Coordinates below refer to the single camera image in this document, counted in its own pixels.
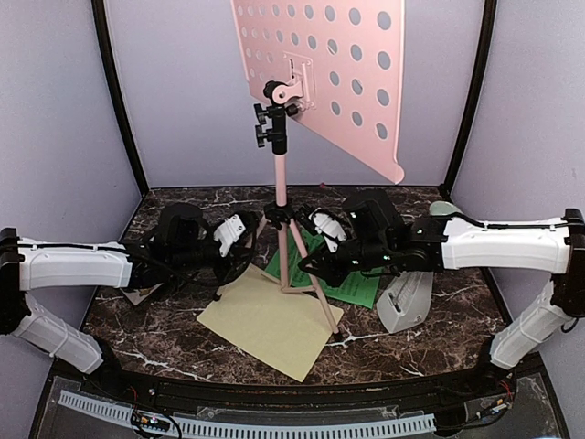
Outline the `pink perforated music stand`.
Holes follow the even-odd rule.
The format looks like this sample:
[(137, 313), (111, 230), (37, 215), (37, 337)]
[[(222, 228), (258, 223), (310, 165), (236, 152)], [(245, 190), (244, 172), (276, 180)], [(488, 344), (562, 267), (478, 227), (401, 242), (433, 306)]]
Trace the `pink perforated music stand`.
[(287, 242), (305, 245), (287, 197), (287, 124), (296, 122), (398, 184), (404, 75), (402, 1), (235, 1), (239, 50), (255, 99), (259, 146), (275, 166), (263, 224), (278, 231), (280, 284), (290, 292)]

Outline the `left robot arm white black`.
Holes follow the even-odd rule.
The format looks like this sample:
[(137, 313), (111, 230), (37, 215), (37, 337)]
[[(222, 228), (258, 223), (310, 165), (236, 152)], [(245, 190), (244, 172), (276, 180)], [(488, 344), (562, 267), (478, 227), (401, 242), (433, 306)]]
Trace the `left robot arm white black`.
[(106, 243), (35, 241), (14, 228), (1, 231), (1, 333), (28, 343), (92, 376), (110, 399), (129, 390), (108, 344), (73, 328), (30, 291), (58, 286), (108, 286), (131, 292), (172, 282), (219, 288), (251, 263), (260, 220), (236, 211), (215, 226), (195, 205), (165, 207), (140, 238)]

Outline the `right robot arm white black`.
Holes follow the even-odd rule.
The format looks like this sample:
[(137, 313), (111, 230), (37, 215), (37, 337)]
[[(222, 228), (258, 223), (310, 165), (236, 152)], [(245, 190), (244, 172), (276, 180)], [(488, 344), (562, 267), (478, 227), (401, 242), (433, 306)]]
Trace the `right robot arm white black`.
[(342, 204), (351, 232), (335, 214), (299, 208), (296, 218), (324, 243), (299, 268), (331, 287), (352, 272), (365, 277), (440, 273), (464, 268), (515, 268), (549, 273), (535, 301), (493, 336), (477, 369), (466, 378), (476, 397), (488, 395), (532, 349), (571, 320), (584, 317), (584, 218), (566, 209), (560, 218), (491, 222), (457, 209), (405, 221), (382, 189), (359, 191)]

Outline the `yellow paper sheet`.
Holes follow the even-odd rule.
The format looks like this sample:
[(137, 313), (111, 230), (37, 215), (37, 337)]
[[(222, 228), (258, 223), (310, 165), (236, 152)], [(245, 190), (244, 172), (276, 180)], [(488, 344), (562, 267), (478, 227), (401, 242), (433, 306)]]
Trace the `yellow paper sheet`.
[(221, 287), (220, 295), (197, 321), (255, 359), (304, 381), (332, 336), (320, 301), (283, 292), (254, 265)]

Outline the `green sheet music page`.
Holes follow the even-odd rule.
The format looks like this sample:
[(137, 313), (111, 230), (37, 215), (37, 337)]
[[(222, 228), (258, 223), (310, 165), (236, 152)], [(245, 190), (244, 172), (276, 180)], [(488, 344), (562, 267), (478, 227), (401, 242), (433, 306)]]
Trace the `green sheet music page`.
[[(305, 230), (302, 230), (301, 234), (308, 252), (316, 250), (320, 244), (324, 243), (324, 238), (321, 235), (313, 236)], [(291, 286), (297, 288), (313, 286), (309, 275), (298, 268), (298, 263), (302, 258), (290, 230), (287, 236), (287, 249), (288, 273)], [(278, 249), (264, 271), (280, 278), (280, 251)], [(378, 291), (379, 281), (380, 278), (378, 277), (368, 278), (360, 272), (352, 272), (339, 287), (331, 287), (323, 280), (319, 280), (319, 284), (327, 298), (372, 309)]]

